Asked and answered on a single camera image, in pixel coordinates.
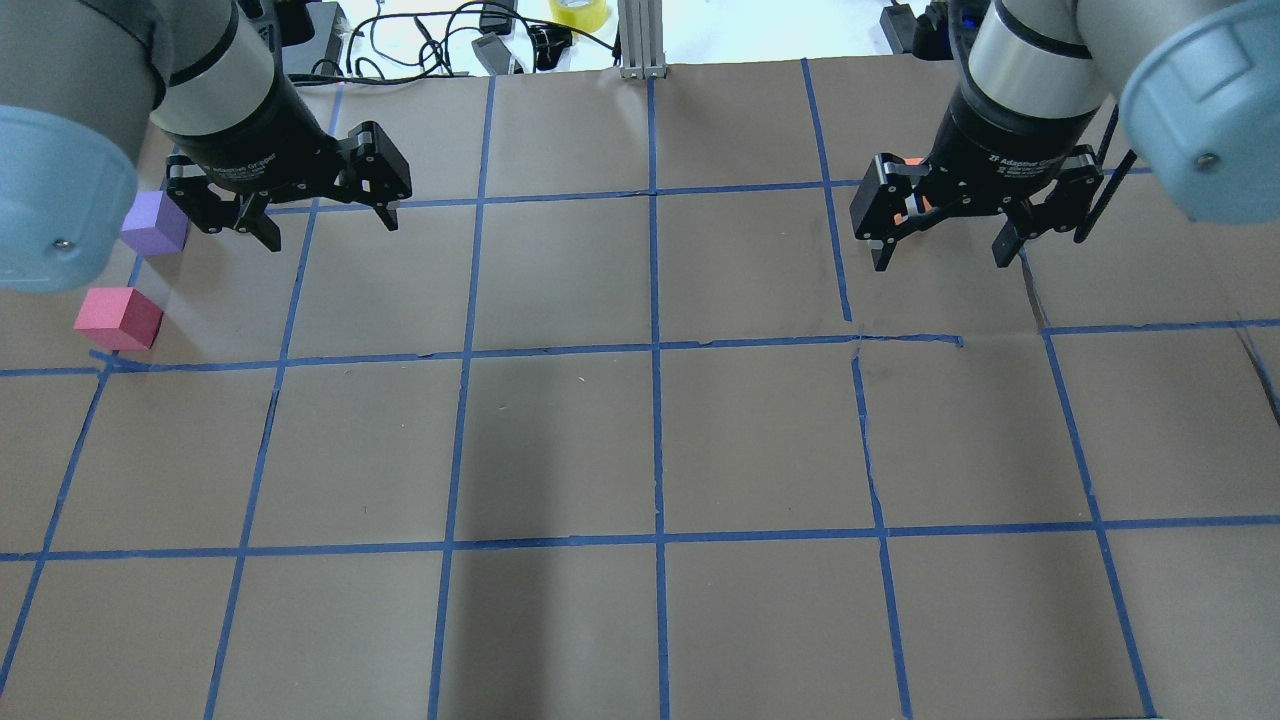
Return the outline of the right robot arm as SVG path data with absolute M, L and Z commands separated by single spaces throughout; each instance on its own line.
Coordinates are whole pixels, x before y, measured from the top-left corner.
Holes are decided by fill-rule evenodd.
M 1138 164 L 1189 219 L 1277 219 L 1275 1 L 945 1 L 913 51 L 956 63 L 920 160 L 878 154 L 850 206 L 883 272 L 952 218 L 1002 217 L 1007 266 L 1048 232 L 1083 243 Z

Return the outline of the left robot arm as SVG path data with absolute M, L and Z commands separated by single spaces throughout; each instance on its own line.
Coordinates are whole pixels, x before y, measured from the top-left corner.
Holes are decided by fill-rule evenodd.
M 137 190 L 147 128 L 175 146 L 163 192 L 201 231 L 275 252 L 273 204 L 371 208 L 389 231 L 411 169 L 375 122 L 324 131 L 282 49 L 314 36 L 305 1 L 5 1 L 3 287 L 74 290 L 104 270 Z

